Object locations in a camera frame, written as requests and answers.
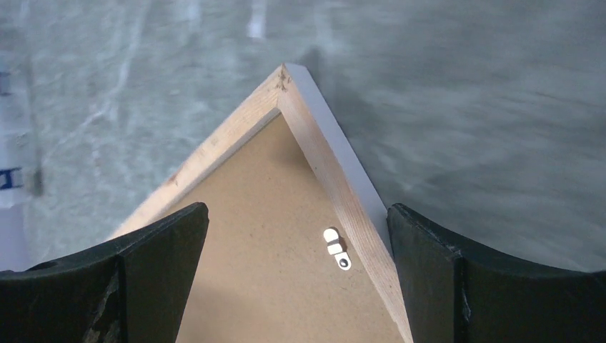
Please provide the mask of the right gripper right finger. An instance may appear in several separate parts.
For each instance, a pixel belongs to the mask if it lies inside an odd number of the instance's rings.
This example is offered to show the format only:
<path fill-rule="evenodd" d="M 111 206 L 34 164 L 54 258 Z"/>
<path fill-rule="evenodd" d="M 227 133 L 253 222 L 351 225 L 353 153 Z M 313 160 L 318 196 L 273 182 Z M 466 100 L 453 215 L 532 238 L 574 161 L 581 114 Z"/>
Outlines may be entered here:
<path fill-rule="evenodd" d="M 387 212 L 416 342 L 603 342 L 605 273 L 530 262 L 403 204 Z"/>

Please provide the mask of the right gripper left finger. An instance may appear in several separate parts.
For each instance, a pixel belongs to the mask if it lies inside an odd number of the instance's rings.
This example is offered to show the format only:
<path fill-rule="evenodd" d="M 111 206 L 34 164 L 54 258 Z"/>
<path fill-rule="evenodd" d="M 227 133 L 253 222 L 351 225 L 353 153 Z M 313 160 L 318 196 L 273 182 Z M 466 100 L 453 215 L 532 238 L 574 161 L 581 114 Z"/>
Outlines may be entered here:
<path fill-rule="evenodd" d="M 1 273 L 3 342 L 175 342 L 209 225 L 193 203 L 102 244 Z"/>

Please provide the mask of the brown backing board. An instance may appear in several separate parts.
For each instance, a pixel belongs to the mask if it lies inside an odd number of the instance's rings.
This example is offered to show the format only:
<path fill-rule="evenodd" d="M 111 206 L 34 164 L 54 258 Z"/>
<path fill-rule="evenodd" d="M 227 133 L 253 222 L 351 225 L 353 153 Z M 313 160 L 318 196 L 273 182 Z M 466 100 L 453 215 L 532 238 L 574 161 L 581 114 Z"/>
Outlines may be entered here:
<path fill-rule="evenodd" d="M 329 197 L 282 117 L 175 209 L 203 202 L 209 228 L 179 342 L 401 342 L 354 249 L 344 271 L 323 231 Z"/>

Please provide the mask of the wooden picture frame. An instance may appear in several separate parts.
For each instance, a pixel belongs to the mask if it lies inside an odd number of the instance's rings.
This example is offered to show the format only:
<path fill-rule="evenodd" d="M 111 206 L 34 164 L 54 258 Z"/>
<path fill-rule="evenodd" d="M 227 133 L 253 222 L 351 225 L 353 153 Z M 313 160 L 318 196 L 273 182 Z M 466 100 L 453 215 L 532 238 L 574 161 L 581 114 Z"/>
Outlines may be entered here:
<path fill-rule="evenodd" d="M 282 115 L 405 342 L 413 340 L 389 245 L 387 210 L 305 66 L 273 71 L 114 231 L 156 221 L 171 205 Z"/>

